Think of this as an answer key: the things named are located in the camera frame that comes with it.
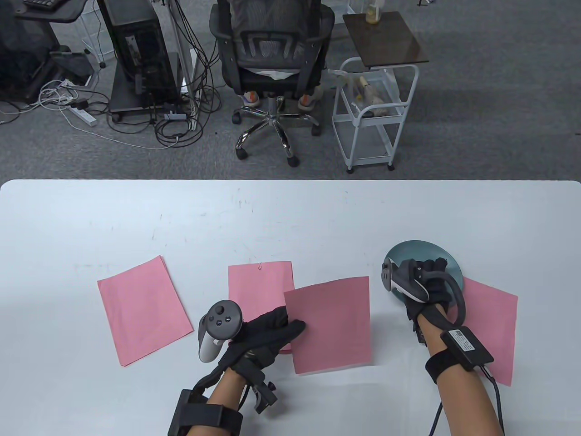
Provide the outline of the person's left hand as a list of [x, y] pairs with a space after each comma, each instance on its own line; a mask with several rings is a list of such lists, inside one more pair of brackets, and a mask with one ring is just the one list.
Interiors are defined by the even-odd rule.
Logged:
[[282, 348], [299, 337], [306, 328], [303, 320], [289, 321], [286, 307], [278, 307], [249, 322], [243, 322], [218, 361], [216, 369], [202, 378], [194, 390], [200, 394], [215, 386], [222, 374], [231, 369], [246, 384], [266, 392], [263, 370], [274, 363]]

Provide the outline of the person's right hand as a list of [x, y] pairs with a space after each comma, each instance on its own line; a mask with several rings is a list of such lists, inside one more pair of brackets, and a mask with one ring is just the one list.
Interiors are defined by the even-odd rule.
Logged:
[[442, 330], [453, 327], [447, 317], [452, 301], [444, 280], [447, 266], [444, 258], [425, 261], [409, 259], [401, 262], [392, 272], [392, 285], [404, 296], [408, 319], [412, 321], [413, 332], [421, 343], [425, 342], [420, 338], [423, 336], [419, 325], [421, 314], [430, 324]]

